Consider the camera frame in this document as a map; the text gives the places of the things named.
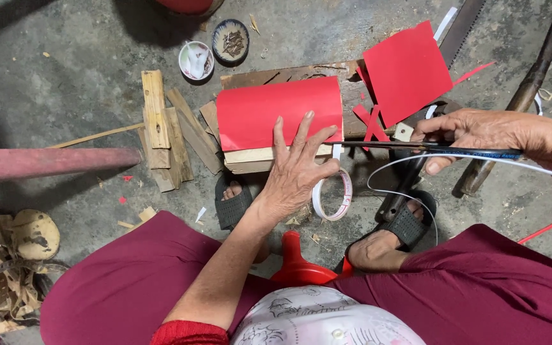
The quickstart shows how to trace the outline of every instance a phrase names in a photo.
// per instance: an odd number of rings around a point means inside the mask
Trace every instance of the maroon pants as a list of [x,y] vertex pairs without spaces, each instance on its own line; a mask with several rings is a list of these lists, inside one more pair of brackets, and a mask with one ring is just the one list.
[[[148,344],[220,243],[161,211],[66,272],[42,305],[46,345]],[[328,286],[395,314],[428,344],[552,344],[552,260],[474,225],[397,274]],[[249,275],[229,329],[277,283]]]

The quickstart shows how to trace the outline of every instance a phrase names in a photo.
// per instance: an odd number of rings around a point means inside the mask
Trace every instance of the ceramic bowl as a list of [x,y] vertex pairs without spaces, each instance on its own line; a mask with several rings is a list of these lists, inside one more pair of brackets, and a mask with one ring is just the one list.
[[[227,38],[232,34],[240,32],[241,48],[237,53],[231,54],[231,46],[227,50]],[[223,20],[212,34],[212,50],[217,57],[226,63],[234,63],[244,59],[249,54],[250,35],[249,30],[239,20],[226,19]]]
[[[202,49],[208,53],[208,58],[205,60],[205,64],[203,66],[203,75],[200,78],[196,78],[190,73],[191,62],[189,60],[189,48],[191,50]],[[210,75],[210,73],[212,73],[212,70],[214,69],[214,55],[212,55],[210,47],[208,47],[208,45],[206,45],[205,43],[192,41],[185,44],[185,46],[180,49],[180,54],[178,54],[178,65],[180,66],[180,70],[186,77],[194,81],[201,81],[202,79],[205,79],[208,75]]]

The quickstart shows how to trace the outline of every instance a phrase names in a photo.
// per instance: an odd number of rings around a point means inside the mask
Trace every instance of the foot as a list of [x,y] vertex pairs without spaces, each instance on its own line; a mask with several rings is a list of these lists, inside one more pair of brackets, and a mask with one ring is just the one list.
[[[231,181],[231,183],[229,184],[229,187],[227,187],[227,189],[223,192],[223,199],[221,199],[221,201],[231,199],[234,196],[240,194],[242,192],[241,188],[242,186],[237,181]],[[263,241],[263,243],[261,244],[261,248],[259,248],[259,252],[257,253],[257,256],[255,257],[255,261],[253,263],[262,263],[269,255],[270,255],[270,247],[267,245],[267,241]]]
[[[418,220],[423,220],[423,207],[417,200],[408,201],[407,206]],[[404,260],[412,255],[397,250],[401,246],[394,233],[379,230],[350,247],[349,261],[364,272],[397,272]]]

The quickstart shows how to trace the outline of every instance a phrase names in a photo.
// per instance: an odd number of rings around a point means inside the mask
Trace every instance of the scissors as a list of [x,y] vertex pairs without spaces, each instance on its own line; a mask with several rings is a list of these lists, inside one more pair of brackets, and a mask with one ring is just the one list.
[[427,153],[445,153],[451,155],[469,155],[475,157],[488,157],[498,159],[517,160],[523,155],[522,150],[517,149],[470,149],[467,147],[450,146],[452,142],[403,142],[403,141],[332,141],[325,144],[343,146],[375,147],[389,150],[416,150]]

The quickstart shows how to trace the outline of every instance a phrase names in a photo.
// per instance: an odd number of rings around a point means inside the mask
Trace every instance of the fingernail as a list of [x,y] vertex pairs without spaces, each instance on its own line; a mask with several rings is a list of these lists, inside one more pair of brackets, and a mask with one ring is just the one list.
[[438,169],[439,169],[438,163],[432,162],[427,165],[427,168],[425,168],[425,171],[427,171],[427,174],[435,175],[438,173]]

